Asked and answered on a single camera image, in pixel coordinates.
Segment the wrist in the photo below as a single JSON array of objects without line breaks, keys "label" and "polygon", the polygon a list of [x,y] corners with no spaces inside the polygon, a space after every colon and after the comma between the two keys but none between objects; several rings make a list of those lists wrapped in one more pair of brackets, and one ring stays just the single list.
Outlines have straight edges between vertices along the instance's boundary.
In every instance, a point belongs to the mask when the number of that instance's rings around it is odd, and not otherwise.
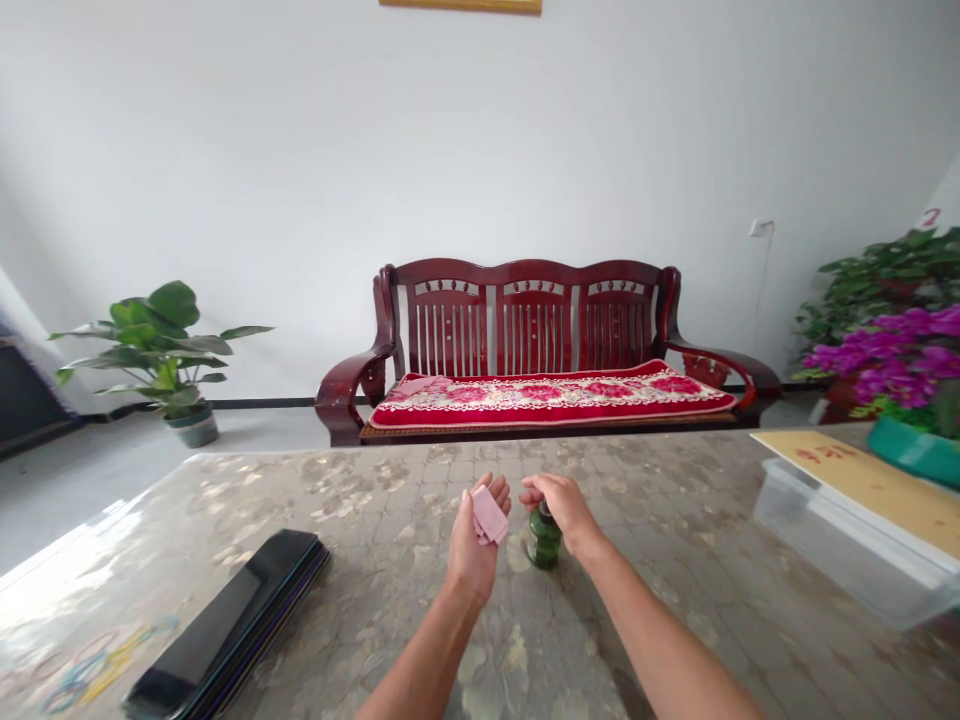
[{"label": "wrist", "polygon": [[479,615],[487,604],[487,599],[482,597],[467,580],[448,573],[437,595],[437,603]]},{"label": "wrist", "polygon": [[587,573],[590,573],[596,565],[607,562],[612,553],[618,552],[599,527],[585,537],[577,538],[573,546],[568,544],[567,549]]}]

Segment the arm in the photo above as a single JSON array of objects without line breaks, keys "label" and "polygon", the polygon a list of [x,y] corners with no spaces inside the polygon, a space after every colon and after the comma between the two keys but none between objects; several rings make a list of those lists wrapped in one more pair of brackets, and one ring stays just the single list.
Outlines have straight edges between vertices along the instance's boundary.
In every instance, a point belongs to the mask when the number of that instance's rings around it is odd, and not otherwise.
[{"label": "arm", "polygon": [[[503,513],[510,512],[510,487],[487,473],[487,485]],[[357,716],[439,718],[447,706],[460,660],[480,611],[490,599],[497,570],[497,546],[480,545],[473,529],[473,497],[466,490],[450,533],[450,562],[443,589],[417,634]]]},{"label": "arm", "polygon": [[762,718],[750,695],[650,591],[607,540],[569,478],[535,475],[520,501],[546,498],[570,554],[590,575],[657,717]]}]

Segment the pink cloth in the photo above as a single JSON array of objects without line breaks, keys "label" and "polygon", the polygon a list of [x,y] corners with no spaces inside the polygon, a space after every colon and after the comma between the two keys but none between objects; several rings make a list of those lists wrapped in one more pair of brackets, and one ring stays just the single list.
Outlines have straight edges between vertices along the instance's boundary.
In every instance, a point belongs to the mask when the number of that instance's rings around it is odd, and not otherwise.
[{"label": "pink cloth", "polygon": [[446,390],[451,382],[450,378],[445,378],[443,375],[428,375],[427,377],[417,378],[415,380],[407,380],[390,391],[390,399],[406,400],[421,390],[427,389],[439,392]]},{"label": "pink cloth", "polygon": [[481,545],[499,545],[510,529],[510,521],[486,485],[473,492],[473,529],[477,531]]}]

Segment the green flower pot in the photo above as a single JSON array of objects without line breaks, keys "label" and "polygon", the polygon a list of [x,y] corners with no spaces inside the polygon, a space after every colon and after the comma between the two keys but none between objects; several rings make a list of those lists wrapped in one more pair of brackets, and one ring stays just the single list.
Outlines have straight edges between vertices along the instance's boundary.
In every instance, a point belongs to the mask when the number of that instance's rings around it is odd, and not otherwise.
[{"label": "green flower pot", "polygon": [[213,416],[213,405],[204,403],[203,409],[185,418],[171,420],[164,417],[167,426],[173,430],[180,441],[189,448],[203,447],[209,445],[218,437],[220,431],[217,429],[217,419]]},{"label": "green flower pot", "polygon": [[867,445],[894,467],[960,490],[960,449],[955,440],[881,417],[867,437]]}]

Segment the left hand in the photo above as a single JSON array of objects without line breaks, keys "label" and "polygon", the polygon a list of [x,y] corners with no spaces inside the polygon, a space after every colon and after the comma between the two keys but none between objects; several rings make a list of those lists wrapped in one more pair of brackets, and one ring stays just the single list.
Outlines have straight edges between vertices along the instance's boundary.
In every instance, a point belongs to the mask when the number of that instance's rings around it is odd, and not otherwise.
[{"label": "left hand", "polygon": [[463,493],[457,519],[450,533],[450,562],[447,565],[445,585],[458,592],[466,592],[486,605],[493,593],[493,581],[497,573],[497,545],[481,545],[473,528],[473,491],[486,485],[504,515],[510,514],[510,486],[501,475],[496,480],[488,472]]}]

